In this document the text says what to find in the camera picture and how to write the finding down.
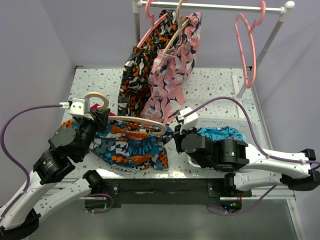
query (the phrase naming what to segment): gray floor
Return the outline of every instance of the gray floor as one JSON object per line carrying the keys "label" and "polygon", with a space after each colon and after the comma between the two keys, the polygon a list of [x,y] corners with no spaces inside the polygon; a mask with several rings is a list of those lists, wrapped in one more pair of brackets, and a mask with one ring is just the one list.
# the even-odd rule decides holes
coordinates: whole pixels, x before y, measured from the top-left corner
{"label": "gray floor", "polygon": [[[254,201],[245,201],[244,208]],[[295,240],[285,200],[263,200],[240,216],[208,213],[202,205],[123,205],[92,216],[84,200],[59,210],[30,240]]]}

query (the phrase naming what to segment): cable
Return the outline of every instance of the cable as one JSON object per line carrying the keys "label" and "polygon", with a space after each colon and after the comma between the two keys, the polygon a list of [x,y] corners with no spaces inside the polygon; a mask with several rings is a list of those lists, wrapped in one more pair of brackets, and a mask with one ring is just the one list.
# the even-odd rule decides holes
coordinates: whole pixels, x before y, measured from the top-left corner
{"label": "cable", "polygon": [[[268,191],[266,191],[254,204],[252,204],[250,207],[248,207],[246,210],[243,210],[241,212],[237,212],[237,213],[230,213],[228,211],[226,211],[225,209],[223,209],[221,206],[217,206],[217,205],[207,205],[206,206],[206,209],[212,213],[212,214],[216,214],[216,215],[219,215],[219,216],[226,216],[226,217],[231,217],[231,216],[238,216],[238,215],[241,215],[241,214],[245,214],[246,212],[250,211],[251,209],[253,209],[255,206],[257,206],[262,199],[264,199],[265,196],[268,195],[268,193],[270,193],[273,189],[275,189],[276,186],[272,186]],[[215,212],[215,211],[212,211],[210,208],[215,208],[215,209],[219,209],[219,210],[224,210],[225,213],[220,213],[220,212]]]}
{"label": "cable", "polygon": [[111,200],[111,204],[110,204],[109,208],[107,208],[105,210],[102,210],[102,211],[97,211],[97,212],[95,212],[94,210],[88,211],[89,213],[92,213],[92,214],[104,214],[104,213],[110,211],[113,208],[114,199],[112,198],[112,196],[110,196],[108,194],[96,193],[96,194],[89,194],[87,197],[98,197],[98,196],[107,197],[107,198],[109,198]]}
{"label": "cable", "polygon": [[251,132],[251,135],[252,135],[252,138],[253,138],[253,141],[256,145],[256,148],[264,155],[266,156],[267,158],[271,158],[271,159],[275,159],[275,160],[279,160],[279,161],[283,161],[283,162],[288,162],[288,163],[298,163],[298,164],[303,164],[303,163],[308,163],[308,164],[317,164],[317,166],[315,166],[314,168],[312,168],[311,170],[316,170],[318,168],[320,168],[320,162],[319,161],[313,161],[313,160],[307,160],[307,161],[299,161],[299,160],[292,160],[292,159],[287,159],[287,158],[282,158],[282,157],[278,157],[278,156],[273,156],[273,155],[270,155],[268,153],[266,153],[262,147],[259,145],[258,143],[258,140],[257,140],[257,137],[254,133],[254,129],[253,129],[253,126],[251,124],[251,121],[250,121],[250,118],[248,116],[248,113],[246,112],[245,108],[240,104],[240,102],[238,102],[237,100],[231,98],[231,97],[228,97],[228,96],[219,96],[219,97],[215,97],[215,98],[212,98],[211,100],[209,101],[206,101],[205,103],[201,104],[200,106],[198,106],[197,108],[195,108],[194,110],[192,110],[191,112],[188,112],[187,114],[185,114],[183,117],[186,118],[188,117],[189,115],[195,113],[196,111],[198,111],[199,109],[203,108],[204,106],[208,105],[209,103],[212,103],[214,101],[217,101],[217,100],[230,100],[232,102],[234,102],[235,104],[237,104],[242,112],[244,113],[244,116],[248,122],[248,125],[249,125],[249,128],[250,128],[250,132]]}
{"label": "cable", "polygon": [[55,104],[55,105],[42,105],[42,106],[35,106],[35,107],[30,107],[27,108],[23,111],[18,112],[17,114],[15,114],[13,117],[11,117],[2,127],[1,129],[1,133],[0,133],[0,144],[1,144],[1,148],[4,152],[4,154],[15,164],[17,165],[25,174],[26,176],[26,182],[25,182],[25,186],[22,190],[21,193],[19,193],[13,200],[12,202],[10,202],[10,204],[6,207],[6,209],[3,211],[3,213],[0,216],[0,222],[2,221],[2,219],[5,217],[5,215],[7,214],[7,212],[12,208],[12,206],[21,198],[21,196],[27,191],[29,185],[30,185],[30,176],[29,176],[29,172],[28,170],[19,162],[17,161],[8,151],[6,145],[5,145],[5,133],[6,130],[9,126],[9,124],[12,122],[13,119],[15,119],[16,117],[18,117],[19,115],[25,113],[25,112],[29,112],[31,110],[35,110],[35,109],[48,109],[48,108],[60,108],[62,107],[62,105],[60,104]]}

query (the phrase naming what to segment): clothing rack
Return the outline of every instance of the clothing rack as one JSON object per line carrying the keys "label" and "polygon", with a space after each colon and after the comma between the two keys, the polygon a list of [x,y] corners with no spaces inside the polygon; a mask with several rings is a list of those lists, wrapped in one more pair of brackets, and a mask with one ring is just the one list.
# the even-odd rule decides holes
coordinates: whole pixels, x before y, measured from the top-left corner
{"label": "clothing rack", "polygon": [[[134,22],[135,22],[135,37],[136,42],[140,42],[140,8],[146,6],[147,1],[142,0],[132,0],[132,9],[134,13]],[[158,8],[176,8],[178,6],[178,2],[165,2],[165,1],[156,1],[150,4],[151,7]],[[258,6],[233,6],[233,5],[217,5],[217,4],[202,4],[202,3],[183,3],[181,5],[184,9],[206,9],[206,10],[221,10],[221,11],[236,11],[236,12],[249,12],[249,13],[260,13],[261,8]],[[275,39],[277,33],[279,32],[282,24],[286,20],[290,11],[295,7],[295,3],[293,1],[287,1],[282,7],[266,7],[266,14],[278,14],[278,21],[276,22],[270,36],[268,37],[264,47],[259,53],[256,59],[256,68],[258,69],[260,63],[264,59],[270,45]],[[238,81],[236,78],[232,78],[234,82],[234,86],[238,86]],[[243,84],[241,89],[239,90],[239,86],[234,88],[235,99],[242,101],[242,96],[246,90],[246,86]]]}

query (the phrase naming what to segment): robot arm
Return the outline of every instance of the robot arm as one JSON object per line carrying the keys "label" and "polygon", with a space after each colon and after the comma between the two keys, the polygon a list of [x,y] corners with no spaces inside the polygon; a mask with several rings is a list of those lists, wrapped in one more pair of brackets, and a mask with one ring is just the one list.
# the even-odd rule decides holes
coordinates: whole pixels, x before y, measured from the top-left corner
{"label": "robot arm", "polygon": [[[183,117],[190,111],[188,107],[177,117],[181,125],[177,125],[173,133],[176,150],[188,154],[201,168],[228,173],[224,179],[225,190],[244,192],[258,187],[286,185],[291,190],[310,191],[320,185],[320,172],[311,169],[308,163],[316,159],[314,150],[286,153],[263,149],[268,154],[265,156],[255,146],[243,141],[212,141],[197,133],[196,113]],[[296,162],[281,161],[269,156]]]}
{"label": "robot arm", "polygon": [[95,171],[89,170],[83,178],[43,198],[44,194],[75,169],[71,163],[82,162],[88,152],[96,132],[107,129],[110,109],[90,112],[89,100],[74,98],[69,103],[71,114],[79,123],[72,127],[60,127],[49,139],[50,148],[33,165],[29,174],[30,183],[25,185],[0,208],[0,240],[20,240],[32,234],[39,226],[39,220],[47,218],[52,212],[70,202],[92,193],[102,193],[104,181]]}

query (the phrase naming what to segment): beige hanger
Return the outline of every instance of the beige hanger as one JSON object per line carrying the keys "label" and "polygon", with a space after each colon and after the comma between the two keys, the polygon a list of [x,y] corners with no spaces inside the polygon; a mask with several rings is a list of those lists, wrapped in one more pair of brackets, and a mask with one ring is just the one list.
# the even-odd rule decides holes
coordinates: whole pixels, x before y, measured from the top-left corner
{"label": "beige hanger", "polygon": [[[90,99],[90,98],[99,98],[103,101],[103,105],[99,106],[97,108],[98,111],[102,111],[105,110],[108,106],[109,106],[109,99],[107,98],[106,95],[100,93],[100,92],[96,92],[96,91],[92,91],[87,93],[84,96],[85,99]],[[163,134],[166,133],[167,131],[167,125],[157,122],[157,121],[153,121],[153,120],[149,120],[149,119],[144,119],[144,118],[140,118],[140,117],[134,117],[134,116],[109,116],[108,117],[109,121],[127,121],[127,122],[139,122],[142,124],[148,124],[151,126],[156,126],[159,127],[161,129],[161,131],[153,131],[151,134],[155,135],[155,136],[162,136]]]}
{"label": "beige hanger", "polygon": [[178,23],[178,30],[175,31],[175,33],[173,34],[171,40],[169,41],[168,45],[165,47],[165,49],[163,50],[163,53],[166,54],[167,51],[169,50],[169,48],[173,45],[174,41],[176,40],[176,38],[179,36],[179,34],[181,33],[181,31],[188,25],[188,23],[190,22],[190,19],[186,20],[184,23],[182,23],[182,18],[183,16],[180,16],[180,8],[181,5],[183,3],[186,3],[187,0],[180,0],[178,3],[178,6],[176,7],[176,20]]}

